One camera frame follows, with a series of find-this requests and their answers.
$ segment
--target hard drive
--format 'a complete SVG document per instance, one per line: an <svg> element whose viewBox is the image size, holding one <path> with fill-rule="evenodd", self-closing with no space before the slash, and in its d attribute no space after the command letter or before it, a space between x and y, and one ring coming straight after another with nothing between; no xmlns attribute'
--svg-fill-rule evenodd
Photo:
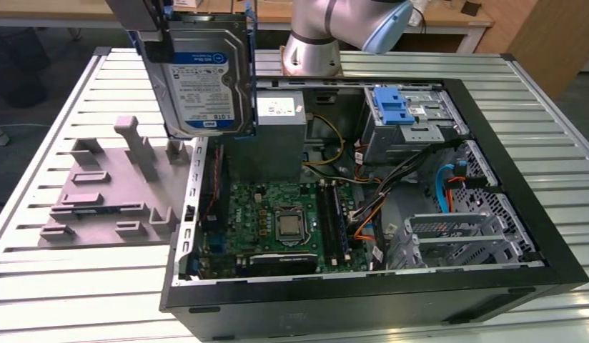
<svg viewBox="0 0 589 343"><path fill-rule="evenodd" d="M169 137L253 134L254 70L245 14L180 14L173 19L164 33L164 41L172 42L170 58L156 61L148 47L141 49Z"/></svg>

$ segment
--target hard drive label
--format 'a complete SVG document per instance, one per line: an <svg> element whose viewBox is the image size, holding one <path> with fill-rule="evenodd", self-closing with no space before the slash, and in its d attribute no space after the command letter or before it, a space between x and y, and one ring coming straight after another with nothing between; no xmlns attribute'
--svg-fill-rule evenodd
<svg viewBox="0 0 589 343"><path fill-rule="evenodd" d="M233 97L222 83L229 61L222 53L176 53L170 64L172 85L182 121L196 128L233 123Z"/></svg>

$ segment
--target ram slot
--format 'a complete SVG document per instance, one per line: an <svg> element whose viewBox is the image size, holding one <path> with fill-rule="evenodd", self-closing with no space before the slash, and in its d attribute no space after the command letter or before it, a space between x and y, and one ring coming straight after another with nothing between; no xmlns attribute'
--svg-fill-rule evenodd
<svg viewBox="0 0 589 343"><path fill-rule="evenodd" d="M342 216L342 209L340 203L340 195L334 184L326 187L330 197L329 216L333 225L333 237L337 245L337 258L340 262L349 261L349 246L346 236L345 218Z"/></svg>
<svg viewBox="0 0 589 343"><path fill-rule="evenodd" d="M320 223L320 232L322 234L324 247L324 261L328 265L336 266L336 241L333 233L333 225L330 223L330 209L329 209L330 194L326 191L325 184L316 185L316 205L317 205L317 219Z"/></svg>

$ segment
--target yellow wire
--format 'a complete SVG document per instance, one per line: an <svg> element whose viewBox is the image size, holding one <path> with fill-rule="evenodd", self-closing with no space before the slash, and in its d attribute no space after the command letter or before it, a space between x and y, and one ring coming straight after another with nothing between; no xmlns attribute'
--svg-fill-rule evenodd
<svg viewBox="0 0 589 343"><path fill-rule="evenodd" d="M342 151L344 151L344 149L345 149L345 145L344 145L344 143L342 143L342 137L341 137L340 130L336 129L334 125L333 125L333 124L328 121L328 119L324 118L322 116L314 114L313 117L317 118L317 119L320 119L321 121L324 121L324 124L326 124L326 125L330 127L330 129L334 131L336 135L338 136L338 138L340 138L340 152L337 153L337 155L336 155L332 159L328 159L328 160L325 160L325 161L309 161L309 162L304 162L304 163L302 163L304 166L321 166L321 165L324 165L324 164L328 164L328 163L336 161L336 160L341 157Z"/></svg>

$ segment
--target blue latch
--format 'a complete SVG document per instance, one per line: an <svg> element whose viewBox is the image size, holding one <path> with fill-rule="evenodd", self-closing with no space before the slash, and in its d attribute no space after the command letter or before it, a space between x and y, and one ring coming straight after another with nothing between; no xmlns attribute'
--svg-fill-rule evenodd
<svg viewBox="0 0 589 343"><path fill-rule="evenodd" d="M406 100L394 87L377 87L374 101L380 108L384 125L413 125L416 119L406 110Z"/></svg>

